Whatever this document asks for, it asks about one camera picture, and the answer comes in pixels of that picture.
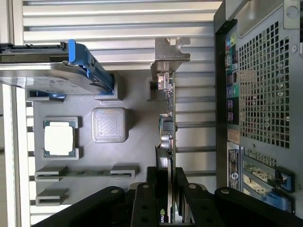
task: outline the blue plastic tab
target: blue plastic tab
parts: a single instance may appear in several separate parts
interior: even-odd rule
[[[267,195],[261,196],[261,200],[269,205],[272,205],[280,210],[288,211],[291,210],[290,201],[276,193],[276,192],[269,192]]]
[[[76,43],[75,40],[68,41],[69,63],[81,66],[87,72],[87,77],[97,80],[102,84],[106,93],[113,94],[114,78],[101,66],[96,58],[89,52],[83,44]]]

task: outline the ventilation grille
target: ventilation grille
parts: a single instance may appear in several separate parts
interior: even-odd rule
[[[276,22],[240,48],[241,135],[289,148],[289,40]]]

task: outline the label sticker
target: label sticker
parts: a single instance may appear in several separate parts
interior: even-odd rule
[[[238,149],[230,149],[228,158],[228,187],[240,190],[240,153]]]
[[[227,140],[235,144],[240,144],[240,131],[235,129],[227,130]]]

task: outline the metal bracket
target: metal bracket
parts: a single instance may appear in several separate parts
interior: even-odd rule
[[[155,39],[155,62],[151,64],[153,81],[158,81],[158,74],[162,76],[165,72],[175,72],[182,63],[190,60],[189,53],[180,51],[183,45],[190,44],[190,38],[177,37],[176,44],[171,45],[171,43],[170,38]]]

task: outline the screw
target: screw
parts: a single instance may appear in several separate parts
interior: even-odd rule
[[[197,186],[195,186],[194,184],[190,184],[188,187],[191,189],[195,189]]]
[[[296,52],[297,51],[297,46],[293,46],[292,47],[292,52],[294,53],[294,52]]]
[[[229,194],[229,190],[227,190],[227,189],[221,189],[221,192],[222,192],[223,194]]]

